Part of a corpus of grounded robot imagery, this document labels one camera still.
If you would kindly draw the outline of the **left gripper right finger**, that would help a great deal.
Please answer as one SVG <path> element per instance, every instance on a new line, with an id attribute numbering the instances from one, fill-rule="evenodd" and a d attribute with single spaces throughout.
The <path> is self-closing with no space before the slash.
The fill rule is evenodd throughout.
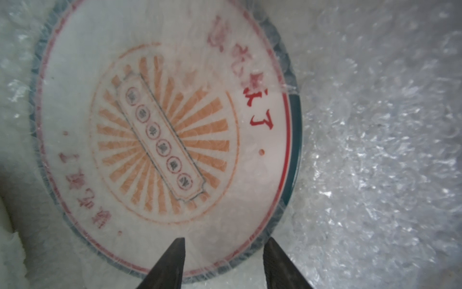
<path id="1" fill-rule="evenodd" d="M 263 267 L 268 289 L 313 289 L 273 237 L 264 246 Z"/>

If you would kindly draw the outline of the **bubble wrap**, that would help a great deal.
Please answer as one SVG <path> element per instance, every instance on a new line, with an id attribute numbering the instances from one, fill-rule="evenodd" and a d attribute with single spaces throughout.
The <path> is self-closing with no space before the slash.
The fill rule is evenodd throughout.
<path id="1" fill-rule="evenodd" d="M 460 1 L 261 1 L 294 65 L 302 170 L 275 237 L 317 289 L 462 286 Z M 1 197 L 33 289 L 138 284 L 85 248 L 32 167 L 32 46 L 51 1 L 1 2 Z"/>

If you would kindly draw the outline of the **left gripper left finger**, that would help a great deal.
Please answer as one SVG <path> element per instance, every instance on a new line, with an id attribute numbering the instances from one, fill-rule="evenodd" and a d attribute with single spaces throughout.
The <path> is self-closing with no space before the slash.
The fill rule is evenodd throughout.
<path id="1" fill-rule="evenodd" d="M 185 239 L 176 238 L 137 289 L 180 289 L 185 263 Z"/>

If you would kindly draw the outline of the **orange sunburst dinner plate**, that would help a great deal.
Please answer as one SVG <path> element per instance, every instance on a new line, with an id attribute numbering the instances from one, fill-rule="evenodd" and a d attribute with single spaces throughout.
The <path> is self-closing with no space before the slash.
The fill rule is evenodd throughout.
<path id="1" fill-rule="evenodd" d="M 294 191 L 302 110 L 261 1 L 55 1 L 34 53 L 41 176 L 105 263 L 142 279 L 183 237 L 193 284 L 263 247 Z"/>

